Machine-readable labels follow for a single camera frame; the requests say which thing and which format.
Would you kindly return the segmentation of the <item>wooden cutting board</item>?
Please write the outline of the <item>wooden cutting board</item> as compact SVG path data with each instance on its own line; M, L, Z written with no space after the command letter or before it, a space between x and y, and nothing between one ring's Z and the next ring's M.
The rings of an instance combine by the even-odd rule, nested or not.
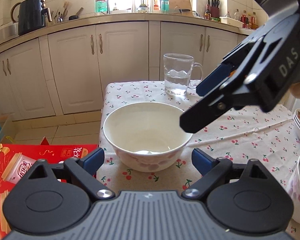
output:
M171 15L181 15L187 17L193 17L192 5L190 0L168 0L169 1L169 14ZM175 9L190 9L190 12L179 13Z

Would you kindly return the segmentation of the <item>white bowl pink flowers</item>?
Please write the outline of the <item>white bowl pink flowers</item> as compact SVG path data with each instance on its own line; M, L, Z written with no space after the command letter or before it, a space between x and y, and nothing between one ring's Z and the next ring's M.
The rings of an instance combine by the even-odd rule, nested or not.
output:
M158 172L173 165L192 139L179 126L182 114L166 103L131 103L106 117L103 134L123 164L135 171Z

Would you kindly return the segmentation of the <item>white kitchen cabinets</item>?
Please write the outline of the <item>white kitchen cabinets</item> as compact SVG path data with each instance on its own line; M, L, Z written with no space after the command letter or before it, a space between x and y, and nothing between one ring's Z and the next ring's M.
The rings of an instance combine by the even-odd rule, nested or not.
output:
M136 21L89 25L12 41L0 49L0 115L26 120L98 111L114 82L164 78L163 55L190 55L209 74L243 34Z

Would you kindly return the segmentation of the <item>red drink carton box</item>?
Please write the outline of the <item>red drink carton box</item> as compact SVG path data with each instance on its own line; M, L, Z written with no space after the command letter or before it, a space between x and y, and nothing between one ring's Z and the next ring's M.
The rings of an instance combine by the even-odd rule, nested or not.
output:
M38 159L57 164L70 157L83 158L96 148L97 144L50 145L46 139L39 145L0 144L0 239L10 232L3 202Z

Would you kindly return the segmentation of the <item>glass mug with water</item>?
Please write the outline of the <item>glass mug with water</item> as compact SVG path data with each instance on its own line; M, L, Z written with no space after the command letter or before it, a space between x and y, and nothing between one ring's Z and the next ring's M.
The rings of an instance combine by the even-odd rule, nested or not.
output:
M200 70L200 82L203 81L203 66L195 62L194 57L178 53L163 55L165 91L171 95L183 96L188 89L195 90L197 86L191 85L192 70Z

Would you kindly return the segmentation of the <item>red knife block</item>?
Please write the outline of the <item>red knife block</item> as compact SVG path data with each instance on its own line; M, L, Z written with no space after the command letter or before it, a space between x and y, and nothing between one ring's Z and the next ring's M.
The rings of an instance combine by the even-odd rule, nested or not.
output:
M209 6L209 19L219 18L219 7Z

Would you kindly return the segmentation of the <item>kitchen knife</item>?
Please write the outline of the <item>kitchen knife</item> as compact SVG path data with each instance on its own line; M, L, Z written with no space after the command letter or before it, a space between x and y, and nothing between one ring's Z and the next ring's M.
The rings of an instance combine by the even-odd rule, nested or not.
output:
M175 11L178 11L179 13L185 13L185 12L190 12L191 10L190 9L178 9L176 8Z

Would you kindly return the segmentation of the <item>black air fryer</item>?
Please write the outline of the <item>black air fryer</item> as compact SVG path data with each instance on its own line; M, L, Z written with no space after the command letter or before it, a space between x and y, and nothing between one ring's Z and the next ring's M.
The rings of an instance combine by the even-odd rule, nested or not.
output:
M22 36L32 31L41 29L48 22L52 22L51 11L45 5L46 0L24 0L16 3L11 11L10 16L13 23L18 22L18 35ZM15 20L13 12L19 6L19 17Z

